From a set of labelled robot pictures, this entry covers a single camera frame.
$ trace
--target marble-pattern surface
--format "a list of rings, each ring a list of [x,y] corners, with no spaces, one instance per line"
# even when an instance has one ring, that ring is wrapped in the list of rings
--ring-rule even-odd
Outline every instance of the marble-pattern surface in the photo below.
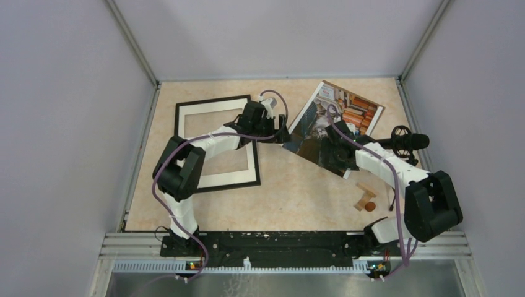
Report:
[[[166,211],[151,194],[151,174],[167,140],[173,135],[176,103],[244,94],[256,100],[259,92],[271,88],[286,99],[290,111],[288,125],[291,125],[321,80],[163,83],[147,145],[143,148],[144,158],[126,229],[154,230],[159,225],[170,225]],[[372,133],[374,138],[389,137],[394,126],[407,125],[393,78],[327,80],[386,107]],[[277,112],[284,113],[281,103],[277,105]],[[187,123],[193,123],[195,130],[201,132],[217,129],[217,121],[224,123],[217,116],[209,117],[209,121],[206,118],[187,119]],[[186,130],[185,133],[193,134],[194,131]],[[258,152],[262,185],[194,195],[195,217],[201,230],[362,230],[374,220],[394,215],[388,211],[393,191],[368,172],[356,171],[344,180],[277,144],[258,144]],[[230,155],[213,161],[218,168],[234,159],[236,156]],[[372,199],[377,205],[373,212],[359,212],[353,207],[363,194],[356,186],[359,181],[379,192],[378,197]]]

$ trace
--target printed photo of bookshelf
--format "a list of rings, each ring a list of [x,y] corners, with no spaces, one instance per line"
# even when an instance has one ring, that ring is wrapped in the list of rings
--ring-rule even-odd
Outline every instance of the printed photo of bookshelf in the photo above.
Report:
[[[335,105],[341,117],[335,113],[328,115],[329,105]],[[383,106],[324,80],[292,123],[289,129],[292,141],[283,147],[346,179],[350,174],[347,168],[328,168],[321,158],[321,142],[327,136],[325,128],[329,126],[328,116],[335,121],[345,121],[356,135],[370,135],[383,109]]]
[[[354,94],[344,93],[341,100],[342,120],[355,126],[356,134],[366,134],[378,106]]]

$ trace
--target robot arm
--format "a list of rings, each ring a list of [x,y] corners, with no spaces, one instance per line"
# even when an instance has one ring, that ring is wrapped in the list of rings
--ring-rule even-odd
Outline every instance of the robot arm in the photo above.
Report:
[[[404,236],[426,242],[462,222],[463,214],[450,176],[443,171],[430,173],[416,168],[399,157],[403,156],[411,161],[414,156],[413,150],[428,146],[427,136],[412,134],[406,127],[402,129],[407,131],[407,134],[396,135],[394,133],[398,130],[396,127],[390,139],[375,140],[369,136],[354,137],[343,121],[335,123],[335,126],[344,135],[375,152],[381,158],[349,144],[332,126],[329,126],[326,129],[328,138],[325,142],[325,152],[336,152],[325,158],[329,165],[370,171],[391,187],[394,187],[394,176],[384,161],[387,160],[396,170],[399,186],[404,189],[405,197],[405,212],[401,226]],[[365,228],[365,233],[367,232],[376,244],[399,239],[395,217],[374,222]]]
[[[210,134],[193,139],[191,144],[186,144],[161,172],[158,188],[163,193],[164,200],[173,212],[173,216],[184,229],[190,233],[195,233],[198,229],[193,213],[193,193],[198,187],[202,167],[206,160],[228,150],[239,149],[251,142],[251,139],[239,134],[259,137],[260,142],[284,143],[290,140],[290,134],[285,128],[287,119],[284,115],[279,115],[279,129],[274,128],[273,107],[276,103],[274,98],[259,102],[249,101],[243,113],[239,114],[234,121],[224,124]],[[179,136],[173,136],[168,141],[154,169],[154,178],[168,156],[187,141]],[[184,160],[184,163],[180,166],[177,160]],[[189,235],[182,232],[173,220],[171,220],[170,229],[180,238],[189,238]]]

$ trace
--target microphone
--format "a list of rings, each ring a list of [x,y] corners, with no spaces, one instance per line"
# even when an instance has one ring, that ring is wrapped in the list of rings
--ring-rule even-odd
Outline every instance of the microphone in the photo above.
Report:
[[[430,139],[425,134],[392,135],[391,138],[377,140],[386,150],[420,150],[428,147]]]

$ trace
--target purple cable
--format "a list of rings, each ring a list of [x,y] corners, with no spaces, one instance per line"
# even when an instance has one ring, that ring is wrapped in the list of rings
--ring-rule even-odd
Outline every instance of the purple cable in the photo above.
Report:
[[[350,137],[348,137],[345,134],[343,134],[343,132],[341,132],[341,130],[339,130],[339,128],[337,128],[337,126],[334,124],[334,120],[330,116],[330,112],[329,112],[330,108],[332,108],[335,111],[336,115],[339,115],[339,113],[337,112],[336,106],[333,105],[333,104],[328,105],[328,108],[326,108],[327,117],[328,117],[328,121],[330,122],[330,125],[332,126],[332,128],[334,128],[334,130],[341,137],[343,137],[346,141],[348,141],[350,144],[358,147],[359,149],[364,150],[365,152],[372,154],[377,159],[382,159],[382,157],[379,154],[377,154],[376,152],[374,152],[374,151],[372,151],[372,150],[362,146],[361,144],[358,144],[357,142],[355,142],[352,139],[350,139]],[[383,160],[383,162],[386,164],[386,166],[388,166],[388,168],[392,171],[392,174],[394,175],[394,199],[396,200],[396,220],[397,220],[397,234],[399,236],[399,249],[401,251],[401,259],[403,260],[403,265],[408,266],[409,265],[409,256],[410,256],[409,253],[410,253],[410,251],[408,251],[409,255],[407,255],[407,251],[405,250],[405,244],[404,244],[404,241],[403,241],[403,230],[402,230],[402,225],[401,225],[401,204],[399,202],[399,200],[400,200],[399,199],[399,178],[397,177],[397,172],[396,172],[396,169],[394,168],[394,166],[390,162],[388,162],[387,160]]]
[[[407,251],[409,251],[409,259],[414,255],[414,252],[415,252],[415,248],[417,247],[417,243],[418,241],[416,240],[415,243],[414,243],[414,247],[412,248],[412,250],[410,251],[410,245],[412,243],[412,238],[410,237],[409,238],[409,242],[407,243]],[[383,280],[388,280],[389,278],[391,278],[393,275],[395,275],[396,273],[398,273],[398,271],[400,271],[402,268],[406,267],[403,263],[400,263],[398,266],[396,266],[396,268],[392,269],[392,271],[390,271],[390,273],[387,275],[387,276],[384,276],[383,277]]]
[[[184,232],[186,235],[188,235],[191,239],[195,240],[195,242],[198,243],[198,245],[202,248],[202,250],[204,251],[204,263],[202,265],[201,268],[199,268],[199,270],[197,271],[197,273],[195,273],[192,277],[188,278],[188,282],[190,282],[191,280],[194,280],[199,274],[201,274],[202,270],[206,267],[206,265],[208,264],[208,258],[209,258],[209,253],[208,253],[208,250],[206,249],[204,243],[202,243],[202,241],[199,240],[199,238],[197,238],[195,235],[191,234],[188,230],[186,230],[184,227],[182,227],[182,225],[180,225],[180,223],[177,221],[177,219],[175,218],[175,214],[171,211],[171,209],[168,207],[168,205],[166,205],[166,203],[164,203],[164,201],[157,195],[157,192],[155,191],[155,187],[158,183],[158,179],[160,177],[160,175],[162,174],[162,172],[164,171],[164,169],[166,168],[166,166],[168,166],[168,164],[170,163],[170,161],[173,159],[173,157],[185,146],[187,146],[188,144],[192,143],[192,142],[195,142],[195,141],[198,141],[198,140],[202,140],[202,139],[206,139],[206,138],[210,138],[210,137],[216,137],[216,136],[240,136],[240,137],[244,137],[244,138],[247,138],[247,139],[251,139],[251,140],[269,140],[269,139],[272,139],[274,138],[278,133],[280,133],[282,130],[286,129],[286,122],[288,120],[288,105],[286,104],[286,101],[284,100],[283,96],[275,91],[275,90],[264,90],[261,92],[261,94],[259,94],[259,96],[263,96],[265,93],[267,92],[271,92],[271,93],[275,93],[282,101],[282,104],[284,105],[284,110],[285,110],[285,120],[284,120],[284,124],[283,126],[274,134],[274,135],[271,135],[271,136],[265,136],[265,137],[256,137],[256,136],[250,136],[250,135],[245,135],[245,134],[239,134],[239,133],[233,133],[233,132],[221,132],[221,133],[215,133],[215,134],[205,134],[205,135],[201,135],[201,136],[197,136],[195,138],[192,138],[192,139],[189,139],[185,142],[183,142],[181,145],[179,145],[169,156],[168,158],[166,158],[166,160],[164,161],[164,163],[162,164],[162,166],[158,169],[158,172],[157,174],[155,175],[155,178],[153,179],[153,184],[151,185],[151,193],[153,194],[153,197],[162,205],[162,207],[164,207],[166,209],[166,211],[170,214],[171,216],[171,219],[173,220],[173,222],[175,223],[175,225],[177,226],[177,228],[179,228],[182,232]],[[177,277],[177,275],[161,275],[159,277],[156,277],[154,278],[153,280],[147,282],[145,285],[142,286],[142,288],[138,289],[137,291],[135,291],[131,296],[135,296],[136,294],[140,293],[145,287],[151,285],[152,283],[156,282],[157,280],[161,280],[163,278],[168,278],[168,277]]]

